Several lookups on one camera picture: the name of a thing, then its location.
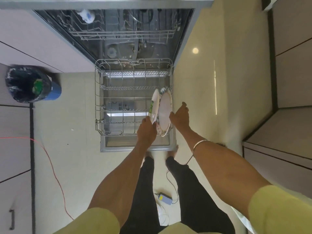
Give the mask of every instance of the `glossy beige floor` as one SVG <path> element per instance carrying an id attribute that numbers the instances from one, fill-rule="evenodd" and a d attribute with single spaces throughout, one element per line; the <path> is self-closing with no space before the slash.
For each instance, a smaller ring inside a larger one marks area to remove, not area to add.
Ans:
<path id="1" fill-rule="evenodd" d="M 271 111 L 271 83 L 266 14 L 260 0 L 216 0 L 204 9 L 174 74 L 174 110 L 188 104 L 191 127 L 215 142 L 241 153 L 240 142 Z M 94 126 L 94 73 L 61 74 L 62 95 L 55 102 L 35 104 L 35 138 L 45 145 L 63 186 L 68 212 L 79 216 L 100 181 L 127 153 L 100 153 Z M 191 156 L 184 139 L 177 161 Z M 154 153 L 154 190 L 177 198 L 166 179 L 164 153 Z M 37 233 L 50 234 L 70 222 L 63 198 L 39 146 L 36 162 Z M 236 233 L 245 228 L 232 209 L 214 193 L 195 159 L 189 166 L 217 205 L 230 216 Z M 162 204 L 170 224 L 180 220 L 179 204 Z"/>

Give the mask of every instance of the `leg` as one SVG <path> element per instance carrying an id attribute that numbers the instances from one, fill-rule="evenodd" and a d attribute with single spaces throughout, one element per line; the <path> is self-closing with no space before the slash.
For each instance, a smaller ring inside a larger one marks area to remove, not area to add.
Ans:
<path id="1" fill-rule="evenodd" d="M 140 170 L 129 217 L 120 234 L 158 233 L 160 224 L 153 193 L 153 175 L 154 159 L 147 156 Z"/>
<path id="2" fill-rule="evenodd" d="M 235 233 L 228 215 L 218 208 L 188 165 L 181 165 L 169 156 L 166 166 L 177 181 L 183 224 L 198 233 Z"/>

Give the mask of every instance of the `silver bracelet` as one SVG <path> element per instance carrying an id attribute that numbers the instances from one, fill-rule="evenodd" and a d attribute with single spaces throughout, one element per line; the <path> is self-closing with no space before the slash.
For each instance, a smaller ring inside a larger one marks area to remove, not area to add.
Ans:
<path id="1" fill-rule="evenodd" d="M 194 150 L 195 150 L 196 146 L 199 145 L 201 142 L 204 142 L 204 141 L 210 141 L 210 140 L 208 140 L 208 139 L 203 139 L 203 140 L 201 140 L 201 141 L 198 141 L 198 142 L 194 145 L 194 148 L 193 148 L 193 151 L 192 151 L 193 156 L 194 156 Z"/>

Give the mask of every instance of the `yellow shirt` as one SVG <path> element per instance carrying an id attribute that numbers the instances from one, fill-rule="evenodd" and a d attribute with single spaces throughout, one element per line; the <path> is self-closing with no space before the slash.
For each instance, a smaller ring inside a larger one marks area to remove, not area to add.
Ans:
<path id="1" fill-rule="evenodd" d="M 312 233 L 312 206 L 276 186 L 259 189 L 252 197 L 248 210 L 250 222 L 258 234 Z M 55 234 L 119 234 L 119 231 L 119 222 L 113 213 L 92 208 Z M 196 232 L 182 223 L 175 223 L 159 234 L 182 233 Z"/>

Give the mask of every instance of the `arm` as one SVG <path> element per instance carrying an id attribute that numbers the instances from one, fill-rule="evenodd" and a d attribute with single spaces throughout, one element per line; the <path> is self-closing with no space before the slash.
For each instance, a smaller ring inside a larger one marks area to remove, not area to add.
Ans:
<path id="1" fill-rule="evenodd" d="M 147 116 L 138 129 L 138 141 L 132 152 L 116 167 L 96 189 L 88 207 L 111 211 L 118 219 L 120 227 L 126 222 L 138 182 L 144 154 L 154 142 L 157 131 Z"/>
<path id="2" fill-rule="evenodd" d="M 174 114 L 171 122 L 185 138 L 189 148 L 203 139 L 189 127 L 186 103 Z M 249 219 L 248 205 L 252 196 L 270 183 L 243 157 L 234 151 L 206 141 L 197 145 L 194 157 L 216 194 Z"/>

